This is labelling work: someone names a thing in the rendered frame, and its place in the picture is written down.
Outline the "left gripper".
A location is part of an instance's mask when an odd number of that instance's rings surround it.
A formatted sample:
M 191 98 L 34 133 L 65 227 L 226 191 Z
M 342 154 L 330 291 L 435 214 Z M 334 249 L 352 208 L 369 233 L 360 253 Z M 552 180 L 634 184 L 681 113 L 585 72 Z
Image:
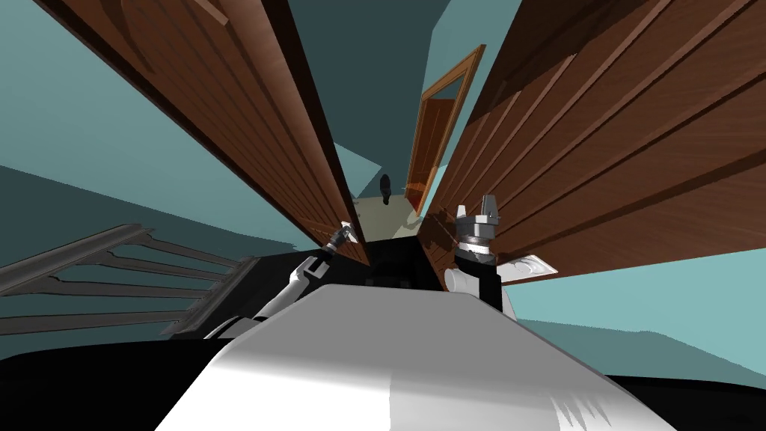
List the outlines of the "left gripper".
M 355 233 L 353 223 L 342 221 L 340 229 L 331 235 L 323 249 L 330 254 L 334 254 L 346 242 L 358 243 L 358 236 Z

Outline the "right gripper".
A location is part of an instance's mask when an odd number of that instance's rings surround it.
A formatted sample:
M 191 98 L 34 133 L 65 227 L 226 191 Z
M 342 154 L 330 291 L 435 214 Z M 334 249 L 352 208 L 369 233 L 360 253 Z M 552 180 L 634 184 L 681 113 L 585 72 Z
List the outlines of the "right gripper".
M 467 241 L 469 238 L 495 239 L 495 229 L 500 223 L 495 196 L 482 197 L 481 214 L 467 216 L 465 205 L 457 206 L 454 225 L 459 241 Z

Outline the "orange wooden door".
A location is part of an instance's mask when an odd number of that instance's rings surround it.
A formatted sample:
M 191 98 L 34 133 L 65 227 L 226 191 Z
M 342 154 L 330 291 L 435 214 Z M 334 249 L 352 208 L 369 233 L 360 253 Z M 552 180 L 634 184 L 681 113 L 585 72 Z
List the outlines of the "orange wooden door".
M 455 102 L 454 98 L 430 97 L 420 104 L 405 185 L 405 196 L 416 213 L 421 211 L 426 196 L 426 185 L 434 167 L 438 165 L 437 155 L 441 150 Z

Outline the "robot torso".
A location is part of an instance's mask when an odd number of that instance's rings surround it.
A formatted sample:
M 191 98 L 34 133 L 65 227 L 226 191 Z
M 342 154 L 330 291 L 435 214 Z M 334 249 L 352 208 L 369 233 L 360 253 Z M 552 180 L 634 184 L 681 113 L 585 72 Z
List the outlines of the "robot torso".
M 156 431 L 677 431 L 468 292 L 322 284 L 230 342 Z

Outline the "brown panelled door leaf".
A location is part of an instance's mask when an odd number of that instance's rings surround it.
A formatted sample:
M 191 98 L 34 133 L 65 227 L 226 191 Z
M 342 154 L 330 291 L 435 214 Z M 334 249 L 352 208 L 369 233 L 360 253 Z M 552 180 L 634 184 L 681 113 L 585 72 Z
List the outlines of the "brown panelled door leaf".
M 521 0 L 418 234 L 557 277 L 766 248 L 766 0 Z

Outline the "brown wooden door leaf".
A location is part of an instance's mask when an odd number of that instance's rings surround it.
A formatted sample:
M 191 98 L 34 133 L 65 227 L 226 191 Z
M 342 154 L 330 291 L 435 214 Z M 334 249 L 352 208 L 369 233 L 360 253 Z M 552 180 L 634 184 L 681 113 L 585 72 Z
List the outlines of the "brown wooden door leaf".
M 311 242 L 358 216 L 287 0 L 34 0 Z

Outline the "grey slatted railing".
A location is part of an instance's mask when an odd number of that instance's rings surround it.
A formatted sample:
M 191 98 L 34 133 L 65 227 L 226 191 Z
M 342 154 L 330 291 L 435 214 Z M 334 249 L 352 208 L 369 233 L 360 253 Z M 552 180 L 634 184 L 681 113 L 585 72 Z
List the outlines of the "grey slatted railing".
M 158 261 L 119 257 L 113 250 L 138 245 L 173 255 L 227 267 L 219 274 L 172 266 Z M 129 298 L 194 299 L 184 311 L 136 313 L 59 314 L 0 318 L 0 336 L 102 328 L 119 325 L 167 322 L 163 334 L 198 330 L 257 265 L 259 258 L 235 261 L 153 238 L 152 230 L 140 224 L 123 224 L 61 247 L 0 268 L 0 297 L 27 294 L 59 296 L 104 296 Z M 104 266 L 134 272 L 193 278 L 212 282 L 208 290 L 177 289 L 134 284 L 62 281 L 58 273 L 73 266 Z

